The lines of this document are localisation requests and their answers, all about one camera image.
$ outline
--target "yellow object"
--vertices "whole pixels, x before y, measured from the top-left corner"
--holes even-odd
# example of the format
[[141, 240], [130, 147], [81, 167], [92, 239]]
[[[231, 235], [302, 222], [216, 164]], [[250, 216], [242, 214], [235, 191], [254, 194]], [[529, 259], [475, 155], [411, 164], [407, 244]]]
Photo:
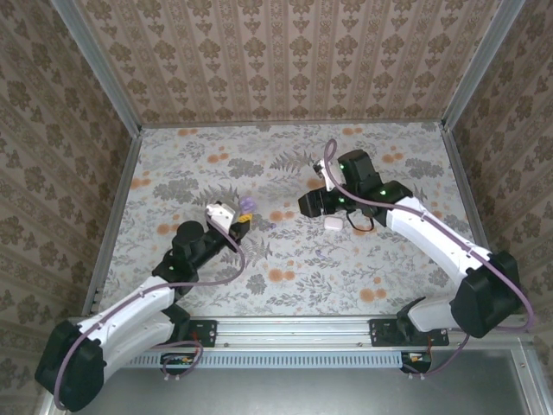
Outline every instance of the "yellow object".
[[253, 219], [253, 214], [243, 214], [242, 216], [240, 216], [238, 218], [238, 222], [244, 223], [244, 222], [247, 222], [248, 220], [252, 220], [252, 219]]

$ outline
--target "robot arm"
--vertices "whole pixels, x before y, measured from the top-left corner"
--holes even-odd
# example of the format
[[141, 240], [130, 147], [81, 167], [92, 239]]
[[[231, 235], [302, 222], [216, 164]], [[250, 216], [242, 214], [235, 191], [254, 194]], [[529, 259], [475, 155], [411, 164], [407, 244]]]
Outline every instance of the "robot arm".
[[[238, 207], [225, 203], [207, 206], [207, 215], [237, 243], [250, 229], [248, 220], [238, 220]], [[150, 287], [166, 283], [195, 283], [198, 269], [230, 246], [219, 230], [204, 227], [196, 221], [182, 223], [163, 261], [152, 271], [152, 276], [129, 296], [108, 310], [83, 322], [73, 324], [64, 321], [50, 335], [35, 379], [51, 393], [60, 365], [68, 350], [88, 329], [104, 316], [121, 308], [128, 299], [141, 294], [139, 301], [132, 302], [114, 315], [107, 323], [95, 329], [78, 346], [63, 376], [60, 400], [70, 411], [78, 411], [88, 405], [110, 377], [128, 361], [167, 341], [178, 342], [188, 336], [190, 315], [175, 302], [186, 295], [192, 286], [160, 288], [144, 294]]]
[[[492, 254], [486, 248], [462, 238], [430, 213], [404, 185], [399, 182], [382, 183], [370, 157], [363, 150], [346, 153], [328, 167], [335, 181], [349, 193], [398, 208], [367, 206], [344, 196], [335, 188], [324, 162], [320, 161], [314, 170], [325, 180], [325, 187], [313, 190], [298, 200], [302, 214], [316, 217], [340, 210], [351, 213], [360, 209], [365, 216], [373, 217], [382, 226], [400, 233], [418, 246], [448, 274], [457, 288], [454, 296], [419, 298], [401, 310], [398, 321], [400, 315], [407, 315], [407, 323], [411, 326], [403, 332], [415, 330], [424, 333], [433, 329], [460, 328], [473, 337], [481, 338], [518, 308], [520, 302], [514, 292], [448, 235], [462, 241], [470, 252], [487, 258], [519, 286], [517, 263], [509, 253]], [[422, 216], [418, 217], [400, 207], [414, 209]], [[438, 223], [446, 234], [436, 229], [431, 221]]]

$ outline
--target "tabletop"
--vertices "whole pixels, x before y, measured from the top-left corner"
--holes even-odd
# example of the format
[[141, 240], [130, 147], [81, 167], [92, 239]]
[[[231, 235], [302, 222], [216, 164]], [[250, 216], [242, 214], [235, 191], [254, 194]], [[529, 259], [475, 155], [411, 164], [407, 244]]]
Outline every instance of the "tabletop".
[[[170, 248], [185, 220], [205, 225], [217, 200], [257, 204], [242, 242], [243, 275], [227, 285], [195, 287], [179, 305], [193, 316], [320, 316], [396, 313], [409, 301], [454, 292], [447, 275], [401, 235], [376, 224], [360, 232], [344, 221], [299, 212], [297, 199], [324, 184], [312, 166], [327, 140], [337, 156], [362, 149], [383, 182], [397, 180], [460, 235], [472, 240], [438, 123], [225, 126], [142, 131], [142, 148], [99, 305], [133, 291]], [[369, 229], [359, 212], [353, 223]], [[200, 280], [228, 278], [238, 255], [224, 249]]]

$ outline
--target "metal plate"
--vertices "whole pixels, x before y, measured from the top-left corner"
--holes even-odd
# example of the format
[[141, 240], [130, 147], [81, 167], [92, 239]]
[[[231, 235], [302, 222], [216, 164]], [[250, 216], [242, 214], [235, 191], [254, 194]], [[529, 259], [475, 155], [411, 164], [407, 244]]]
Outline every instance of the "metal plate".
[[[130, 361], [125, 368], [161, 368], [162, 357], [179, 353], [147, 352]], [[319, 369], [319, 368], [400, 368], [400, 352], [234, 352], [207, 350], [197, 368], [234, 369]], [[171, 365], [167, 368], [186, 368]]]

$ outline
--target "gray floor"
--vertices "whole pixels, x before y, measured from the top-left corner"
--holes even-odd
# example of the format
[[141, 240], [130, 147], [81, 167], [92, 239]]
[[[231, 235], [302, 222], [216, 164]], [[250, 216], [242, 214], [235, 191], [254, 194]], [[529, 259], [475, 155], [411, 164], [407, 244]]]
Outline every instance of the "gray floor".
[[466, 351], [444, 372], [393, 369], [202, 369], [180, 381], [122, 370], [86, 414], [528, 414], [510, 353]]

